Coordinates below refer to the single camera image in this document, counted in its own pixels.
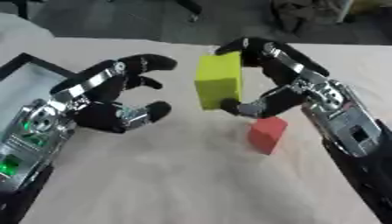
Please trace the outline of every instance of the white tablecloth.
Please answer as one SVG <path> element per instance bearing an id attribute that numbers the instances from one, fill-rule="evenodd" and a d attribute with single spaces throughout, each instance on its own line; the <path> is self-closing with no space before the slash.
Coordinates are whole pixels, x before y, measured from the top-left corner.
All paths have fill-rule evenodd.
<path id="1" fill-rule="evenodd" d="M 332 77 L 351 84 L 373 115 L 392 121 L 391 47 L 294 46 L 327 67 Z M 53 38 L 27 47 L 28 53 L 75 72 L 138 53 L 171 56 L 178 67 L 149 74 L 164 89 L 141 87 L 120 99 L 129 105 L 165 100 L 172 113 L 122 136 L 80 129 L 22 223 L 378 223 L 298 108 L 282 114 L 289 127 L 271 156 L 258 154 L 247 142 L 250 120 L 200 109 L 193 77 L 199 56 L 209 50 L 88 38 Z M 273 87 L 260 69 L 244 69 L 243 74 L 248 101 Z"/>

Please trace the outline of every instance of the yellow block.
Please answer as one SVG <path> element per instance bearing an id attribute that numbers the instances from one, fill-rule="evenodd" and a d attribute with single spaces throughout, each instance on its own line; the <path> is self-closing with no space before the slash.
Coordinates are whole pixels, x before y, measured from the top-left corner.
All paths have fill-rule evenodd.
<path id="1" fill-rule="evenodd" d="M 242 97 L 242 66 L 239 52 L 200 57 L 195 86 L 204 110 L 219 109 L 221 100 Z"/>

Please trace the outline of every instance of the fingertip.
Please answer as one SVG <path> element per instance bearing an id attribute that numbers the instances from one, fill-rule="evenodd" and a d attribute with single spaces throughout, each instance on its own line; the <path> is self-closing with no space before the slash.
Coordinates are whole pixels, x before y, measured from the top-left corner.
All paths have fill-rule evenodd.
<path id="1" fill-rule="evenodd" d="M 238 105 L 240 104 L 241 102 L 234 98 L 227 98 L 223 99 L 220 102 L 220 109 L 228 112 L 229 114 L 238 116 L 240 114 L 240 111 L 238 110 Z"/>

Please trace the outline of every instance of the red block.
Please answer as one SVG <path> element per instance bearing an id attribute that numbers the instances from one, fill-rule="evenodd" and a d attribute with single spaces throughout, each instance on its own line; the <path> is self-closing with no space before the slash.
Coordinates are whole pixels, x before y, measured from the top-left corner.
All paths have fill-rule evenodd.
<path id="1" fill-rule="evenodd" d="M 270 155 L 286 127 L 287 122 L 275 116 L 257 119 L 248 133 L 248 140 L 258 151 Z"/>

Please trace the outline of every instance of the robotic hand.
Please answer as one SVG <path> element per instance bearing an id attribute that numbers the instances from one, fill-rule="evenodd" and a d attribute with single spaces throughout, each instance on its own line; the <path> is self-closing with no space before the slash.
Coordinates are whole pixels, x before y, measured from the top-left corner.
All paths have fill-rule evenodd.
<path id="1" fill-rule="evenodd" d="M 77 126 L 122 134 L 169 114 L 171 106 L 164 101 L 129 108 L 115 99 L 140 86 L 162 88 L 141 74 L 176 65 L 153 54 L 106 60 L 53 87 L 49 100 L 23 106 L 0 139 L 0 222 L 23 218 L 43 185 L 38 182 L 50 176 L 53 160 Z"/>
<path id="2" fill-rule="evenodd" d="M 383 223 L 392 223 L 392 132 L 376 121 L 354 92 L 289 45 L 240 38 L 216 51 L 241 52 L 245 67 L 262 67 L 277 87 L 251 103 L 225 99 L 235 116 L 266 118 L 300 105 L 323 145 L 355 191 Z"/>

